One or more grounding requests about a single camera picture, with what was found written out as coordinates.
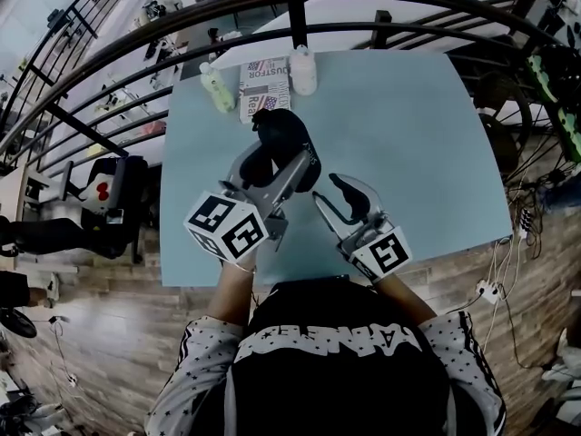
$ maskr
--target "white sleeve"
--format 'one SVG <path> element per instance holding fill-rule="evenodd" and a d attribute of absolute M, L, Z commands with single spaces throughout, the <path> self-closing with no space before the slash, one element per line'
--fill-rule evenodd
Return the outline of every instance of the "white sleeve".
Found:
<path fill-rule="evenodd" d="M 505 426 L 507 411 L 497 382 L 472 334 L 470 315 L 449 313 L 423 322 L 419 328 L 446 367 L 449 378 L 479 407 L 487 435 L 498 435 Z"/>
<path fill-rule="evenodd" d="M 225 379 L 241 337 L 241 326 L 209 316 L 188 324 L 178 366 L 147 414 L 147 434 L 190 434 L 206 393 Z"/>

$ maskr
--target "bicycle wheel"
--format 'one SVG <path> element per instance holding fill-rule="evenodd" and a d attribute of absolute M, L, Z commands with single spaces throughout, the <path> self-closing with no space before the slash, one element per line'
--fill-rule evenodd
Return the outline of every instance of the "bicycle wheel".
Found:
<path fill-rule="evenodd" d="M 34 323 L 26 315 L 20 313 L 18 310 L 0 309 L 0 323 L 7 330 L 23 338 L 32 339 L 36 337 L 36 326 L 34 326 Z"/>

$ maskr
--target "black railing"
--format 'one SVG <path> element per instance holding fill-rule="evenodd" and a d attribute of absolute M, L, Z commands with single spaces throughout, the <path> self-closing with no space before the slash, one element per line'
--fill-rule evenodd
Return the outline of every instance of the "black railing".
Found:
<path fill-rule="evenodd" d="M 98 37 L 99 28 L 119 1 L 74 0 L 66 10 L 60 12 L 51 22 L 50 29 L 30 59 L 26 61 L 26 66 L 0 117 L 0 132 L 9 128 L 11 122 L 18 122 L 23 113 L 27 113 L 25 108 L 29 99 L 38 102 L 47 86 L 52 87 L 64 74 L 73 71 L 79 65 L 89 44 Z M 17 100 L 21 104 L 15 111 Z M 48 123 L 54 119 L 53 116 L 49 116 Z M 44 117 L 44 113 L 40 114 L 33 126 L 34 137 L 38 135 Z M 24 134 L 20 134 L 16 139 L 16 144 L 13 144 L 16 151 L 23 150 L 24 139 Z M 27 150 L 30 159 L 32 149 Z"/>
<path fill-rule="evenodd" d="M 128 35 L 118 39 L 112 44 L 106 46 L 103 50 L 93 55 L 87 59 L 83 66 L 72 71 L 70 74 L 64 76 L 60 79 L 50 90 L 31 108 L 29 112 L 20 120 L 20 122 L 13 127 L 13 129 L 8 133 L 5 139 L 0 143 L 0 154 L 5 154 L 6 150 L 13 143 L 13 141 L 22 133 L 26 128 L 28 128 L 34 120 L 39 116 L 44 114 L 46 111 L 52 113 L 57 112 L 59 116 L 59 121 L 46 126 L 42 132 L 37 134 L 28 144 L 24 145 L 15 154 L 7 158 L 6 164 L 8 166 L 15 166 L 18 164 L 17 160 L 26 152 L 29 152 L 29 158 L 26 162 L 27 165 L 36 164 L 41 172 L 45 172 L 52 169 L 49 175 L 54 176 L 59 174 L 60 169 L 55 168 L 58 164 L 61 164 L 65 159 L 73 157 L 75 154 L 89 148 L 93 144 L 99 144 L 105 148 L 104 151 L 94 154 L 92 156 L 77 160 L 74 165 L 80 165 L 87 163 L 89 161 L 109 154 L 110 152 L 120 153 L 119 149 L 124 149 L 133 144 L 138 144 L 139 142 L 147 141 L 154 137 L 158 137 L 163 134 L 163 131 L 155 132 L 152 134 L 146 134 L 132 141 L 126 142 L 124 144 L 113 144 L 111 139 L 115 136 L 130 131 L 140 125 L 149 123 L 157 119 L 164 118 L 168 113 L 167 111 L 152 114 L 146 118 L 139 121 L 127 124 L 126 126 L 112 131 L 108 134 L 99 134 L 94 131 L 94 128 L 99 123 L 105 120 L 111 119 L 112 117 L 126 112 L 132 108 L 138 107 L 140 105 L 150 102 L 153 98 L 161 98 L 163 96 L 169 95 L 172 92 L 172 88 L 168 87 L 154 94 L 146 95 L 141 97 L 125 106 L 113 110 L 110 113 L 100 116 L 95 120 L 91 121 L 89 124 L 80 124 L 80 121 L 74 116 L 80 113 L 82 110 L 90 106 L 91 104 L 97 102 L 98 100 L 104 98 L 105 96 L 114 93 L 115 91 L 124 88 L 128 84 L 134 83 L 145 76 L 154 74 L 162 71 L 170 66 L 175 66 L 183 62 L 192 60 L 194 58 L 207 55 L 213 52 L 220 52 L 222 50 L 230 49 L 239 45 L 246 45 L 250 43 L 257 43 L 261 41 L 276 39 L 280 37 L 292 37 L 294 44 L 298 42 L 304 42 L 307 40 L 307 34 L 324 33 L 324 32 L 338 32 L 338 31 L 389 31 L 390 35 L 401 35 L 402 33 L 411 33 L 411 35 L 405 35 L 403 38 L 407 41 L 416 39 L 417 37 L 429 35 L 429 37 L 418 42 L 414 42 L 415 46 L 421 45 L 422 43 L 427 43 L 431 40 L 441 37 L 453 37 L 457 39 L 466 40 L 469 42 L 476 42 L 490 50 L 491 53 L 501 53 L 508 55 L 510 58 L 518 58 L 522 60 L 525 55 L 528 55 L 528 51 L 536 45 L 545 45 L 548 43 L 557 43 L 556 39 L 552 36 L 544 33 L 543 31 L 536 28 L 534 25 L 530 24 L 527 20 L 509 13 L 505 7 L 496 8 L 490 3 L 479 2 L 477 0 L 402 0 L 416 2 L 425 5 L 437 5 L 448 10 L 444 13 L 438 15 L 429 16 L 428 18 L 423 18 L 414 23 L 385 23 L 385 22 L 355 22 L 355 23 L 328 23 L 320 25 L 306 25 L 304 22 L 304 2 L 307 0 L 208 0 L 197 5 L 193 5 L 183 10 L 170 13 L 159 20 L 156 20 L 148 25 L 140 27 L 129 33 Z M 520 4 L 522 0 L 497 0 L 496 4 L 506 3 L 506 2 L 517 2 Z M 178 54 L 170 58 L 166 58 L 160 63 L 153 66 L 142 69 L 137 73 L 133 73 L 125 77 L 124 79 L 107 86 L 101 92 L 92 95 L 90 98 L 79 103 L 75 108 L 69 112 L 65 112 L 59 107 L 55 108 L 59 100 L 67 95 L 71 89 L 75 88 L 83 80 L 87 79 L 89 76 L 99 72 L 105 68 L 110 63 L 121 58 L 122 56 L 128 55 L 133 50 L 149 44 L 152 41 L 159 40 L 160 38 L 180 31 L 186 27 L 197 25 L 209 21 L 211 19 L 230 15 L 236 12 L 241 12 L 251 8 L 276 5 L 281 3 L 290 3 L 290 27 L 272 30 L 268 32 L 261 32 L 251 35 L 244 35 L 242 37 L 231 39 L 228 41 L 220 42 L 215 45 L 207 45 L 204 47 L 192 49 L 184 54 Z M 442 19 L 444 17 L 450 17 L 458 15 L 455 17 L 455 23 L 442 23 L 437 25 L 429 25 L 428 23 L 433 23 Z M 469 25 L 450 27 L 451 25 L 457 25 L 458 23 L 477 20 Z M 494 38 L 487 38 L 482 35 L 471 34 L 467 30 L 477 27 L 478 25 L 499 23 L 510 29 L 511 32 L 518 31 L 527 35 L 529 37 L 529 43 L 527 44 L 527 51 L 518 48 L 511 43 L 496 40 Z M 491 62 L 493 64 L 502 64 L 499 62 Z M 45 141 L 50 133 L 58 125 L 65 123 L 70 125 L 74 132 L 68 134 L 64 139 L 58 141 L 57 143 L 51 145 L 48 148 L 42 147 L 41 150 L 33 157 L 31 155 L 34 145 L 40 141 Z M 57 147 L 67 143 L 79 134 L 83 134 L 90 138 L 86 144 L 75 147 L 73 150 L 69 150 L 62 154 L 61 156 L 52 159 L 48 163 L 41 163 L 46 155 L 55 150 Z"/>

